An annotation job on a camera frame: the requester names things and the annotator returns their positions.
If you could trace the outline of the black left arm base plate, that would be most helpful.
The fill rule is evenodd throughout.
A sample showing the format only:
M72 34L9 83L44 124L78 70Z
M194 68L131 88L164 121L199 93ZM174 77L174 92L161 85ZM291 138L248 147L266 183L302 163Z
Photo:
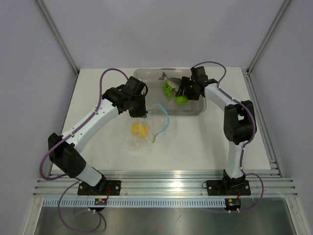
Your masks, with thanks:
M80 196L119 196L121 191L120 180L106 180L103 186L93 187L82 182L78 186L77 194Z

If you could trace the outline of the yellow toy lemon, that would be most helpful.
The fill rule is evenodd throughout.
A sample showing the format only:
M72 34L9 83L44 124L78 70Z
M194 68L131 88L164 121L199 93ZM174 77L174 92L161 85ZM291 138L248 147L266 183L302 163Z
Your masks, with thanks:
M132 134L135 136L140 136L140 137L146 136L147 130L148 130L148 127L145 124L145 122L139 122L139 121L136 121L132 125L132 128L131 128Z

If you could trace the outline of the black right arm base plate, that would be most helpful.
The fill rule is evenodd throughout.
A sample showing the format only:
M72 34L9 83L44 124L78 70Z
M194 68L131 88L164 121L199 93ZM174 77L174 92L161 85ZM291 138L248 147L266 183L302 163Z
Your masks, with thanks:
M207 180L201 184L207 190L209 196L250 196L251 189L249 181L245 180L235 186L226 187L222 180Z

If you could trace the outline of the clear zip top bag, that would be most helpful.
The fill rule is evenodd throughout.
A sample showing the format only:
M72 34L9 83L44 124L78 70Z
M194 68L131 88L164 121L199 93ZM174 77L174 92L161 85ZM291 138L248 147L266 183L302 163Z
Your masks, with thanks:
M167 130L170 124L170 116L161 103L149 104L146 106L147 117L137 117L130 122L130 134L127 137L127 148L131 151L148 151L157 138ZM132 125L136 122L145 122L148 127L146 136L135 136L131 132Z

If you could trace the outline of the grey toy fish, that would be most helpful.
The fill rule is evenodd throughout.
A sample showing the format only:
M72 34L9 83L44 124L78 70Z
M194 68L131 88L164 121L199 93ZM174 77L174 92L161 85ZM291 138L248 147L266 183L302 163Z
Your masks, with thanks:
M180 87L181 79L175 78L175 77L168 77L165 72L162 73L162 76L159 78L159 80L167 82L167 84L177 90Z

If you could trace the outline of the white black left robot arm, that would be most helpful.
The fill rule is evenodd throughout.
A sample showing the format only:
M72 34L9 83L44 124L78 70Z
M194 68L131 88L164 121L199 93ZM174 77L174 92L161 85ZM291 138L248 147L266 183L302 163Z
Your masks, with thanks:
M132 118L147 116L145 96L147 85L131 76L125 84L100 93L97 106L72 129L48 138L48 157L66 176L88 185L100 195L106 190L106 177L90 166L81 152L94 135L109 121L127 111Z

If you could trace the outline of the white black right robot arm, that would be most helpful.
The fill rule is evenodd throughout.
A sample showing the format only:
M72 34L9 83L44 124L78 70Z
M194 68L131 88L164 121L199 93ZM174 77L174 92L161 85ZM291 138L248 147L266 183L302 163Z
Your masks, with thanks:
M245 148L252 142L257 131L254 106L250 100L238 101L225 92L220 81L209 79L205 68L192 67L190 77L182 77L177 97L199 100L205 97L224 112L224 135L229 142L228 160L220 180L207 180L210 196L250 195L249 182L244 172Z

